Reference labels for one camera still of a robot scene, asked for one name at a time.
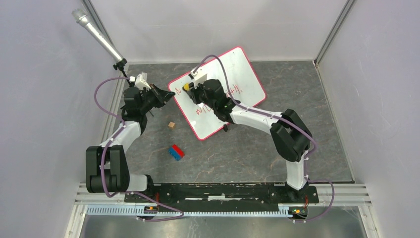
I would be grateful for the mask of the yellow round eraser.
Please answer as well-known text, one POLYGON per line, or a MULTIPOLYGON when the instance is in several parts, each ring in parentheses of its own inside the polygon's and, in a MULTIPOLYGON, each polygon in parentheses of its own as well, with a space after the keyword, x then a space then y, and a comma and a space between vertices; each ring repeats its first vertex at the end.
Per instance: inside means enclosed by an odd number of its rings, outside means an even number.
POLYGON ((183 85, 182 89, 183 89, 183 91, 185 91, 185 92, 189 92, 189 91, 191 90, 191 89, 190 89, 190 84, 189 84, 189 83, 186 83, 185 85, 183 85))

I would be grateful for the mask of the pink framed whiteboard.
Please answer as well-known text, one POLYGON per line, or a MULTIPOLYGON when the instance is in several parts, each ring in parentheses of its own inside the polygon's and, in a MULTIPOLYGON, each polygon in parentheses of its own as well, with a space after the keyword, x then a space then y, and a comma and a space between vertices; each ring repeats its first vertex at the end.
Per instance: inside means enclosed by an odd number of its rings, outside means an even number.
MULTIPOLYGON (((235 47, 218 57, 224 65, 229 85, 226 85, 221 66, 214 58, 199 68, 199 71, 207 74, 207 79, 220 80, 225 92, 230 91, 234 99, 247 106, 256 106, 266 99, 266 92, 241 47, 235 47)), ((168 89, 175 93, 174 99, 195 136, 205 140, 221 130, 226 122, 220 121, 207 105, 193 103, 183 90, 185 84, 192 82, 189 74, 187 72, 171 81, 168 89)))

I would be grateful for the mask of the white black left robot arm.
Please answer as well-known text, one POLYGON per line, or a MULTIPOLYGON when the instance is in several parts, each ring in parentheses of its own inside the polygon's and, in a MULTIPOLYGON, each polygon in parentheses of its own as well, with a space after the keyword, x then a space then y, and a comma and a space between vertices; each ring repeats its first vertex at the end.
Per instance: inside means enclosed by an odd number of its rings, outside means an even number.
POLYGON ((159 89, 130 87, 123 92, 124 106, 118 129, 97 146, 86 150, 86 187, 89 193, 126 192, 130 185, 130 173, 126 151, 146 129, 146 114, 153 108, 165 106, 174 92, 159 89))

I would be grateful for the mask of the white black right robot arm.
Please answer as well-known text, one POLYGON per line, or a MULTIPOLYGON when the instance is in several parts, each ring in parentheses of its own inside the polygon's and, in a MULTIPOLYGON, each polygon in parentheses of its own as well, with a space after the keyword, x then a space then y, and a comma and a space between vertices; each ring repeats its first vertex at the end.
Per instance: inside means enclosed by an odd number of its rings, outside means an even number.
POLYGON ((277 153, 286 160, 287 198, 299 202, 306 196, 309 185, 304 160, 312 135, 294 110, 280 113, 249 107, 225 93, 218 79, 187 83, 183 91, 193 103, 211 108, 220 121, 249 126, 269 134, 277 153))

